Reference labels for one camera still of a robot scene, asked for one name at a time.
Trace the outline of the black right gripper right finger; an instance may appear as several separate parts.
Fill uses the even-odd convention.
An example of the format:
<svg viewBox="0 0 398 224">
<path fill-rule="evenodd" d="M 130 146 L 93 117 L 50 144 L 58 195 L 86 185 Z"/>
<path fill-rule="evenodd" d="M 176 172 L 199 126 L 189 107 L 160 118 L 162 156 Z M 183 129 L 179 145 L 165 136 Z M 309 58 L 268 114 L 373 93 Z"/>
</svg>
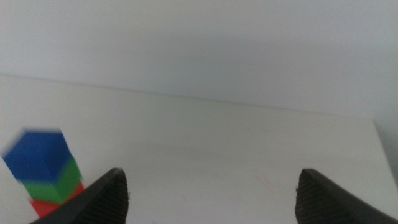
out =
<svg viewBox="0 0 398 224">
<path fill-rule="evenodd" d="M 300 173 L 295 216 L 299 224 L 397 224 L 315 169 Z"/>
</svg>

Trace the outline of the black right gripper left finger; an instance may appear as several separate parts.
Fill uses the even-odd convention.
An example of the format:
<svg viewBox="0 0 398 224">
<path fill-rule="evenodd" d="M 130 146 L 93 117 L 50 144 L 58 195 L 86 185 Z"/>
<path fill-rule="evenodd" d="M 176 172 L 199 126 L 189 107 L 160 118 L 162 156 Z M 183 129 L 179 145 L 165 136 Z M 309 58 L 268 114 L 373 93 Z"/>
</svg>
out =
<svg viewBox="0 0 398 224">
<path fill-rule="evenodd" d="M 127 179 L 112 168 L 76 197 L 33 224 L 125 224 L 129 209 Z"/>
</svg>

